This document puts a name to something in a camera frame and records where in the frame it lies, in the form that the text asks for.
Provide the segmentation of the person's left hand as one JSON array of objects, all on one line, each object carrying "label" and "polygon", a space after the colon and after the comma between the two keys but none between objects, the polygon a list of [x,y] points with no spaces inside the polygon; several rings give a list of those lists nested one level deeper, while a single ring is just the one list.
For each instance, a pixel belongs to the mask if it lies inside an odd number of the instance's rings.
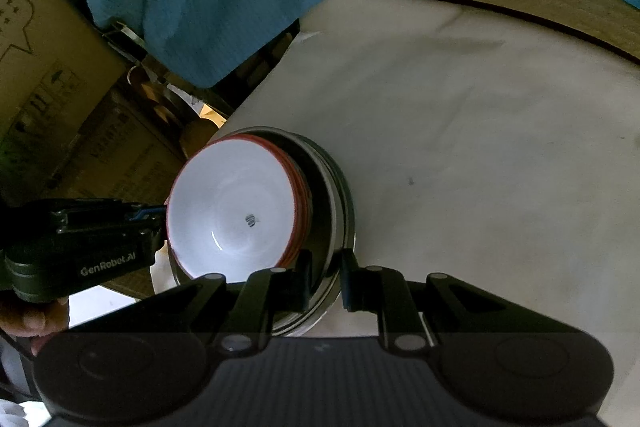
[{"label": "person's left hand", "polygon": [[67,329],[68,323],[70,304],[67,297],[44,305],[25,303],[13,295],[1,298],[2,331],[14,337],[28,338],[33,355],[53,336]]}]

